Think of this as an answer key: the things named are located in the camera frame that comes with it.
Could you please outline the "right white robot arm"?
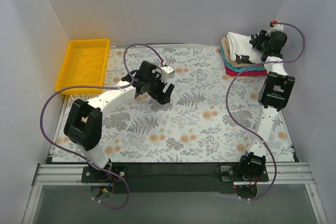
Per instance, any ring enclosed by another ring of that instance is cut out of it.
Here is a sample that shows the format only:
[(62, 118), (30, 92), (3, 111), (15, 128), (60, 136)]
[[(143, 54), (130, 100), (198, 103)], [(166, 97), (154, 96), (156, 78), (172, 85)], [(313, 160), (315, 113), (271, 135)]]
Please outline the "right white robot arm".
[(252, 47), (261, 52), (261, 61), (267, 76), (258, 96), (260, 104), (258, 122), (255, 128), (256, 139), (241, 157), (238, 176), (242, 180), (259, 178), (265, 169), (266, 144), (279, 112), (287, 105), (295, 78), (289, 76), (283, 64), (281, 50), (287, 41), (282, 31), (261, 30), (250, 40)]

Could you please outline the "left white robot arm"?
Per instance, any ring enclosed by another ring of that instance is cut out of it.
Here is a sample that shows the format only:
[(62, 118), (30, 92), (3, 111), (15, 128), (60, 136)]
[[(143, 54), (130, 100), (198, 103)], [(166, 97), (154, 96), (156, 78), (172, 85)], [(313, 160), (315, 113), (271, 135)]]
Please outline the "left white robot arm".
[(103, 119), (120, 105), (145, 93), (161, 105), (170, 103), (174, 85), (168, 81), (174, 74), (175, 70), (168, 65), (143, 61), (138, 70), (129, 72), (111, 90), (87, 101), (73, 102), (64, 134), (93, 163), (93, 175), (98, 181), (106, 182), (112, 175), (107, 166), (110, 160), (100, 144)]

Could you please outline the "white t shirt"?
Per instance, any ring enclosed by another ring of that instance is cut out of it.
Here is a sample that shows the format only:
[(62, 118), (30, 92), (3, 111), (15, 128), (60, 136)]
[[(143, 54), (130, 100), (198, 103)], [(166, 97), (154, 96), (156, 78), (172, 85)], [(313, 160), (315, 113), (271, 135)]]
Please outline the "white t shirt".
[(237, 63), (254, 64), (261, 62), (261, 52), (249, 43), (249, 36), (228, 32), (230, 60)]

